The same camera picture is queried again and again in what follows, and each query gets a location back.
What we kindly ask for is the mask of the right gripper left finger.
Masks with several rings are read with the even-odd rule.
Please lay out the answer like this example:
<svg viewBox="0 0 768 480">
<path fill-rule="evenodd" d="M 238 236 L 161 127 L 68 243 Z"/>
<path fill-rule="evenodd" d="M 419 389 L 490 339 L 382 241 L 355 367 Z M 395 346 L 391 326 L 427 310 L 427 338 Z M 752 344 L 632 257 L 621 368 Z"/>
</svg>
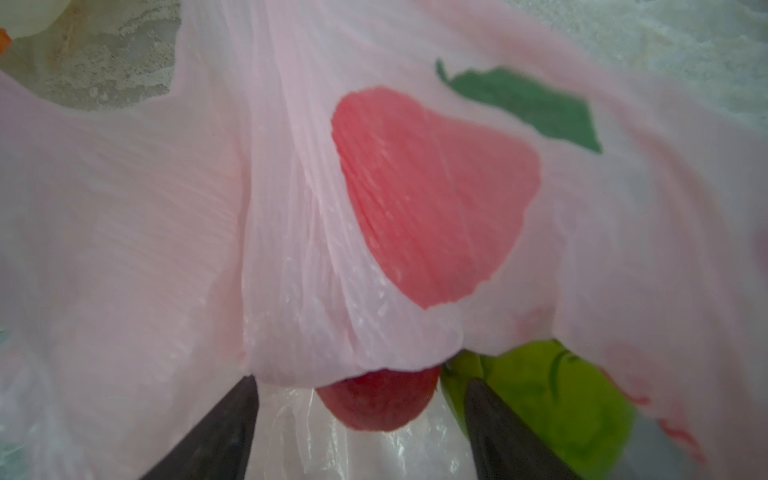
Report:
<svg viewBox="0 0 768 480">
<path fill-rule="evenodd" d="M 258 411 L 256 379 L 245 376 L 142 480 L 243 480 Z"/>
</svg>

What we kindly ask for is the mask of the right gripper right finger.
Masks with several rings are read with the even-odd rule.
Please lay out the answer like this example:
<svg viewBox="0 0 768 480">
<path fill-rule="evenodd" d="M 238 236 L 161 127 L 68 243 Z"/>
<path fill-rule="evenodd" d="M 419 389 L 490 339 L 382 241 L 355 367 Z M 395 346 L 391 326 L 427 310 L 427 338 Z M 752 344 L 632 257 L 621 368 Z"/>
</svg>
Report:
<svg viewBox="0 0 768 480">
<path fill-rule="evenodd" d="M 484 380 L 468 381 L 464 411 L 478 479 L 580 479 Z"/>
</svg>

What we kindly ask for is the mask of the green toy pear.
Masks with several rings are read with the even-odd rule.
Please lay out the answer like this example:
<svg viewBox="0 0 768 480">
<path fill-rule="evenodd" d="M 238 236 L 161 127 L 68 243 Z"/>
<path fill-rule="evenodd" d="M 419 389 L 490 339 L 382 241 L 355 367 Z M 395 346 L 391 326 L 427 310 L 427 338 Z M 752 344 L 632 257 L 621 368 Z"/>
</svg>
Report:
<svg viewBox="0 0 768 480">
<path fill-rule="evenodd" d="M 463 350 L 441 367 L 443 394 L 463 432 L 468 380 L 484 380 L 584 479 L 606 479 L 626 446 L 635 408 L 598 368 L 555 340 L 500 356 Z"/>
</svg>

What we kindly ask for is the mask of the pink plastic bag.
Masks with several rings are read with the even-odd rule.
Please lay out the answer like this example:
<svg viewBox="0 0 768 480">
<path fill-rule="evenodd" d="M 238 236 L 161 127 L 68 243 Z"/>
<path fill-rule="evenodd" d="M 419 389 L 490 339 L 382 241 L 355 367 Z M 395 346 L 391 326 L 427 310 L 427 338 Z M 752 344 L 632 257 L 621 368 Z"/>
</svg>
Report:
<svg viewBox="0 0 768 480">
<path fill-rule="evenodd" d="M 243 377 L 250 479 L 471 479 L 443 401 L 315 390 L 556 340 L 630 479 L 767 475 L 767 139 L 499 1 L 186 1 L 168 93 L 1 78 L 1 441 L 138 479 Z"/>
</svg>

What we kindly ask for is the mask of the yellow knotted plastic bag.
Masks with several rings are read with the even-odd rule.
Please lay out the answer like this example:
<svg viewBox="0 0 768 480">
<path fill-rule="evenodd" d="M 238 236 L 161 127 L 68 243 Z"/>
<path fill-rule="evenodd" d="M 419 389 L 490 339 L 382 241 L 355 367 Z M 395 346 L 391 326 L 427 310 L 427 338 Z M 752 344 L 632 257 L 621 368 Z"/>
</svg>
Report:
<svg viewBox="0 0 768 480">
<path fill-rule="evenodd" d="M 70 3 L 70 0 L 1 0 L 1 54 L 14 40 L 48 28 Z"/>
</svg>

